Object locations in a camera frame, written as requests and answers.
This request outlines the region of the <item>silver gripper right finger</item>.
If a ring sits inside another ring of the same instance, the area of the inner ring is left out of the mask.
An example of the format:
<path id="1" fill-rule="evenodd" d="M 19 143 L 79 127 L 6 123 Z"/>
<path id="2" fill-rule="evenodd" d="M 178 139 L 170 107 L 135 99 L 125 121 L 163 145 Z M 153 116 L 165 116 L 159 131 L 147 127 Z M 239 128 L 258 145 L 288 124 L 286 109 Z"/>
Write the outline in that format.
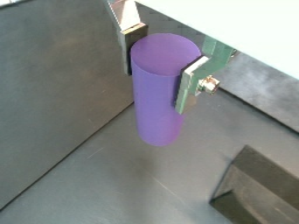
<path id="1" fill-rule="evenodd" d="M 175 100 L 175 110 L 183 114 L 197 104 L 201 92 L 213 95 L 221 82 L 213 75 L 229 64 L 234 48 L 207 36 L 201 57 L 182 70 L 181 85 Z"/>

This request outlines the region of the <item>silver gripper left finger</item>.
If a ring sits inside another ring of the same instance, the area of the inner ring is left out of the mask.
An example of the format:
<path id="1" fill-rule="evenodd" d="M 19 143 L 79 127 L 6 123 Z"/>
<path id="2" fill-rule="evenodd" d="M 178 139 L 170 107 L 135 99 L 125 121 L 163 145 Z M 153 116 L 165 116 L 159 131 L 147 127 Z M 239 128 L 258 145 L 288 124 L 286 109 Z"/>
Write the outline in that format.
<path id="1" fill-rule="evenodd" d="M 106 5 L 117 26 L 125 73 L 131 75 L 131 47 L 139 39 L 147 36 L 149 25 L 142 22 L 135 0 L 106 0 Z"/>

